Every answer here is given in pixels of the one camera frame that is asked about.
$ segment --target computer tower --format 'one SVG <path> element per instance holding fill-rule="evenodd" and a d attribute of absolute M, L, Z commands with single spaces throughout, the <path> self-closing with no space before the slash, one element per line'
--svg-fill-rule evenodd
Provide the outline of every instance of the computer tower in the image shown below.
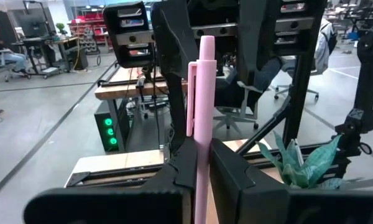
<path fill-rule="evenodd" d="M 86 50 L 84 48 L 80 48 L 79 54 L 77 50 L 70 52 L 69 58 L 72 64 L 76 64 L 75 70 L 83 70 L 88 67 Z"/>
<path fill-rule="evenodd" d="M 126 148 L 127 138 L 130 133 L 131 121 L 127 114 L 127 102 L 123 99 L 119 99 L 117 100 L 116 104 L 119 105 L 119 124 L 115 124 L 112 121 L 111 115 L 109 114 L 109 106 L 106 101 L 101 102 L 100 106 L 94 114 L 99 131 L 99 136 L 101 137 L 102 145 L 104 146 L 104 150 L 106 152 L 118 151 L 119 148 L 117 146 L 117 142 L 120 140 L 123 142 L 123 146 Z M 117 125 L 120 126 L 122 139 L 116 139 L 115 137 L 115 127 L 117 127 Z"/>

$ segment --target pink pen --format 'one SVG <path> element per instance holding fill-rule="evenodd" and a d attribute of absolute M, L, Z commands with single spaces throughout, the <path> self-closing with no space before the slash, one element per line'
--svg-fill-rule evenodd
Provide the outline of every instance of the pink pen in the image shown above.
<path fill-rule="evenodd" d="M 195 224 L 206 223 L 207 191 L 209 180 L 209 149 L 213 137 L 214 92 L 217 61 L 214 59 L 213 36 L 200 39 L 199 59 L 188 65 L 188 108 L 186 135 L 198 146 L 198 173 L 196 179 Z"/>

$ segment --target concrete floor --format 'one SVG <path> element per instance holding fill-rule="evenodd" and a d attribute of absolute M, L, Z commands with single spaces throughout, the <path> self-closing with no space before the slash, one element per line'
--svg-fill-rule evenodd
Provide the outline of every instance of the concrete floor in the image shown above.
<path fill-rule="evenodd" d="M 94 82 L 113 62 L 114 56 L 102 57 L 100 67 L 90 72 L 62 74 L 44 80 L 16 78 L 0 80 L 0 223 L 22 223 L 22 211 L 37 193 L 63 187 L 77 160 L 86 156 L 103 155 L 103 147 L 93 113 L 99 100 L 94 97 Z M 354 52 L 342 54 L 336 50 L 324 75 L 313 77 L 310 88 L 320 92 L 318 102 L 308 94 L 298 142 L 311 144 L 329 140 L 335 125 L 344 122 L 354 101 L 359 60 Z M 290 83 L 291 78 L 280 72 L 272 86 Z M 259 101 L 259 124 L 264 124 L 277 110 L 284 97 L 274 100 L 268 91 Z M 165 115 L 165 126 L 170 124 Z M 157 128 L 153 118 L 140 121 L 129 143 L 131 151 L 157 148 Z M 251 124 L 238 124 L 243 136 L 225 128 L 214 133 L 222 140 L 249 138 L 254 134 Z M 283 123 L 275 129 L 283 131 Z M 141 136 L 146 144 L 140 144 Z M 273 134 L 265 137 L 275 147 Z M 373 132 L 362 140 L 373 148 Z M 351 159 L 345 179 L 363 178 L 350 185 L 352 189 L 373 190 L 373 155 Z"/>

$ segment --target green led light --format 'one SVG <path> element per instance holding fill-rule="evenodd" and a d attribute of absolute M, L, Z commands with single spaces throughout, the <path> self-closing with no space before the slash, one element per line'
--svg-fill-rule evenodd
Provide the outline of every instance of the green led light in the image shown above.
<path fill-rule="evenodd" d="M 109 128 L 108 130 L 106 130 L 106 134 L 108 135 L 113 135 L 113 129 L 112 128 Z"/>
<path fill-rule="evenodd" d="M 104 123 L 105 123 L 105 125 L 110 126 L 110 125 L 112 125 L 112 119 L 111 118 L 106 118 Z"/>
<path fill-rule="evenodd" d="M 109 143 L 111 143 L 111 144 L 116 144 L 116 143 L 117 143 L 116 138 L 111 138 L 111 139 L 109 140 Z"/>

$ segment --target potted plant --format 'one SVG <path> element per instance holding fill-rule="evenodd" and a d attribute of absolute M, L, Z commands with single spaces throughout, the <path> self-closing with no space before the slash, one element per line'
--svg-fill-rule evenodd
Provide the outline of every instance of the potted plant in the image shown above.
<path fill-rule="evenodd" d="M 60 38 L 63 40 L 63 39 L 66 39 L 66 35 L 68 34 L 67 31 L 64 30 L 65 28 L 65 25 L 63 25 L 63 23 L 59 22 L 57 24 L 55 24 L 55 26 L 58 28 L 58 30 L 60 30 Z"/>
<path fill-rule="evenodd" d="M 274 134 L 275 142 L 282 155 L 282 162 L 270 153 L 267 146 L 260 142 L 257 142 L 257 144 L 262 155 L 278 169 L 284 184 L 299 189 L 337 189 L 343 183 L 340 178 L 332 178 L 318 184 L 318 180 L 330 168 L 336 156 L 337 145 L 341 136 L 336 136 L 328 144 L 315 149 L 304 162 L 296 140 L 291 140 L 285 148 L 282 138 L 277 133 L 274 132 Z"/>

